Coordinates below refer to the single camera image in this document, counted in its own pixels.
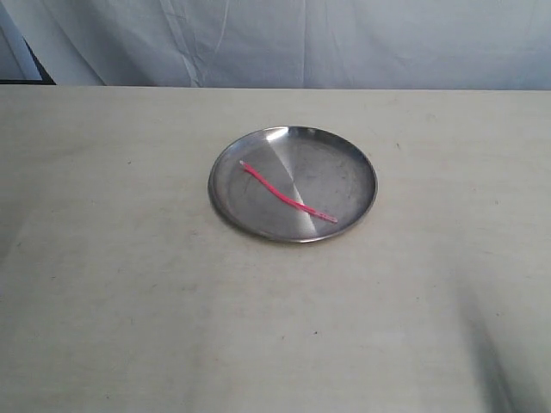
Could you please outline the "thin pink straw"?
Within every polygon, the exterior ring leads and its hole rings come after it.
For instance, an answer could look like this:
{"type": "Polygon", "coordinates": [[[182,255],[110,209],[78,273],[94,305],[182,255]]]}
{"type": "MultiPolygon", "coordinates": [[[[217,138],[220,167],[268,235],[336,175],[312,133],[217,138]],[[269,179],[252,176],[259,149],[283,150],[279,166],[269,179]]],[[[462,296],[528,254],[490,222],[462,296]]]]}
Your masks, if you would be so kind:
{"type": "Polygon", "coordinates": [[[309,215],[316,217],[318,219],[322,219],[324,221],[336,224],[338,222],[337,218],[327,214],[323,213],[321,211],[318,211],[308,205],[305,205],[301,202],[298,202],[297,200],[294,200],[290,197],[287,197],[285,194],[281,193],[276,187],[271,185],[265,177],[263,177],[257,170],[255,170],[250,164],[246,163],[243,160],[239,161],[239,164],[243,168],[244,171],[252,175],[257,181],[259,181],[266,189],[268,189],[277,199],[280,201],[290,205],[291,207],[294,207],[295,209],[298,209],[304,213],[308,213],[309,215]]]}

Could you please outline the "round stainless steel plate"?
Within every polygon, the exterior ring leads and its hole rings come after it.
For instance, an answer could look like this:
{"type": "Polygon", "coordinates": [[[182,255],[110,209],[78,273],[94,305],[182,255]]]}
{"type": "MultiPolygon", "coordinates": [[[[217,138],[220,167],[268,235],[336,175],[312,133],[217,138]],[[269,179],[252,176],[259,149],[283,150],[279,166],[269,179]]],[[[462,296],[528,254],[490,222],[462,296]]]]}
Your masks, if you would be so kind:
{"type": "Polygon", "coordinates": [[[227,223],[252,236],[311,243],[340,235],[368,213],[378,189],[375,168],[348,140],[308,126],[273,126],[249,133],[223,150],[210,171],[207,191],[227,223]],[[298,202],[335,218],[318,219],[277,199],[243,160],[298,202]]]}

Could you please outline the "grey backdrop sheet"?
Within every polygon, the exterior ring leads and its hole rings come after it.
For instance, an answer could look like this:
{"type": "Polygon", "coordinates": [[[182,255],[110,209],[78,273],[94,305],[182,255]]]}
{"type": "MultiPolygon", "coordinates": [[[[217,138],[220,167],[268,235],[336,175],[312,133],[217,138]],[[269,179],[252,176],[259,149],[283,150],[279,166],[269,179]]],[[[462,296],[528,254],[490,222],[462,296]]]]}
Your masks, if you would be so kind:
{"type": "Polygon", "coordinates": [[[6,1],[58,84],[548,89],[547,1],[6,1]]]}

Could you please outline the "black frame at left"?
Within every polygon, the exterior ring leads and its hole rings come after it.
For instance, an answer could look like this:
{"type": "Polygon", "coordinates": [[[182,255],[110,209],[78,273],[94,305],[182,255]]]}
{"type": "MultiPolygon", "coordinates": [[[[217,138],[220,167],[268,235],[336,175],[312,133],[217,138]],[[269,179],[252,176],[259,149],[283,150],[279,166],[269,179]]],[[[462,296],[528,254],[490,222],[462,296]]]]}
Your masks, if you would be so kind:
{"type": "Polygon", "coordinates": [[[24,79],[8,79],[8,78],[2,78],[1,84],[14,84],[14,85],[56,85],[56,83],[53,81],[51,76],[47,73],[44,66],[41,64],[41,62],[38,60],[36,55],[34,54],[33,50],[29,46],[27,42],[25,42],[26,47],[29,51],[30,56],[32,57],[32,60],[34,62],[34,65],[36,67],[36,70],[38,71],[39,78],[31,79],[29,77],[24,79]]]}

